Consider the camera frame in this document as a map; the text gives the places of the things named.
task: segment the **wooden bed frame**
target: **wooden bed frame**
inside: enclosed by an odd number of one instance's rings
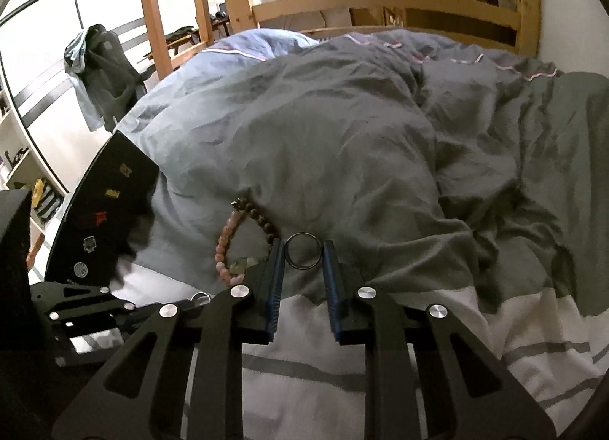
[[[172,70],[188,61],[202,49],[210,46],[214,41],[207,0],[194,1],[201,43],[190,47],[177,56],[170,57],[165,43],[158,0],[142,0],[148,38],[150,39],[150,47],[159,79],[166,77]],[[489,23],[491,26],[509,28],[516,34],[515,44],[508,45],[485,37],[451,31],[450,29],[438,30],[404,26],[407,29],[441,34],[468,45],[475,44],[486,48],[499,48],[525,56],[537,55],[539,45],[541,0],[518,0],[517,12],[477,0],[275,0],[260,5],[254,5],[252,0],[225,0],[225,2],[231,27],[235,33],[256,28],[259,22],[268,19],[301,12],[314,12],[332,9],[333,7],[348,7],[350,9],[386,7],[416,9],[431,13],[440,12],[459,16],[459,19],[477,19],[477,21]],[[303,33],[314,38],[323,38],[349,32],[373,33],[391,28],[391,26],[345,26],[306,30]]]

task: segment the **shelf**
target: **shelf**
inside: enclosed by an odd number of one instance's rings
[[[2,123],[5,120],[8,120],[8,118],[11,116],[11,114],[12,114],[12,112],[9,109],[7,113],[5,113],[4,115],[0,116],[0,126],[2,126]]]
[[[6,178],[7,184],[10,182],[10,180],[12,179],[13,175],[17,172],[17,170],[19,170],[19,167],[23,164],[23,162],[26,161],[26,158],[30,154],[30,151],[31,150],[28,149],[26,151],[26,154],[21,157],[21,160],[19,161],[19,163],[17,165],[15,165],[14,168],[8,173],[8,177]]]
[[[30,222],[36,227],[36,229],[38,229],[38,231],[41,234],[45,233],[45,228],[43,227],[42,224],[42,220],[40,219],[40,217],[36,214],[36,212],[34,211],[34,209],[30,210]]]
[[[3,89],[0,89],[0,110],[2,108],[6,108],[7,110],[10,109],[10,107],[8,106],[8,100],[6,97],[6,93],[4,92]]]
[[[2,163],[0,165],[0,190],[7,191],[8,186],[6,185],[6,178],[8,177],[8,169],[6,168],[6,164]]]

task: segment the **white wall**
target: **white wall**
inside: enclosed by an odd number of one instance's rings
[[[89,132],[74,89],[66,91],[47,108],[29,132],[68,191],[74,191],[84,171],[111,136],[104,128]]]
[[[609,16],[599,0],[541,0],[539,58],[609,77]]]

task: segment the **bed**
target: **bed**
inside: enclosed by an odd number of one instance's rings
[[[332,239],[398,303],[455,312],[561,439],[579,438],[569,425],[609,367],[609,81],[526,57],[538,34],[524,0],[515,50],[404,29],[249,30],[321,4],[425,0],[226,1],[232,37],[173,60],[150,37],[165,77],[117,129],[160,174],[113,294],[224,290],[214,247],[246,196],[281,237]],[[464,13],[450,1],[438,8]],[[231,256],[264,256],[252,223]],[[362,438],[363,348],[334,342],[318,269],[286,269],[275,342],[245,346],[243,368],[246,438]]]

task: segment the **desk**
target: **desk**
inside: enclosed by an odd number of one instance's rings
[[[230,36],[230,33],[228,32],[228,24],[230,23],[230,19],[226,18],[226,19],[217,19],[216,21],[211,23],[211,28],[214,31],[217,31],[220,29],[220,26],[224,27],[224,33],[226,33],[226,36]]]
[[[228,25],[230,24],[230,19],[226,18],[226,19],[217,19],[216,21],[213,21],[211,23],[211,29],[212,32],[213,31],[219,31],[220,27],[222,26],[224,28],[224,33],[226,34],[226,36],[230,36],[230,32],[228,31]],[[200,35],[199,35],[199,30],[198,29],[194,29],[193,32],[188,33],[188,35],[181,37],[178,40],[172,41],[171,43],[167,44],[167,50],[174,50],[174,55],[177,55],[179,52],[179,48],[182,45],[185,45],[187,43],[191,43],[192,45],[196,45],[199,40],[200,40]],[[144,56],[145,59],[148,59],[149,61],[151,61],[153,59],[152,57],[152,52],[147,53]]]

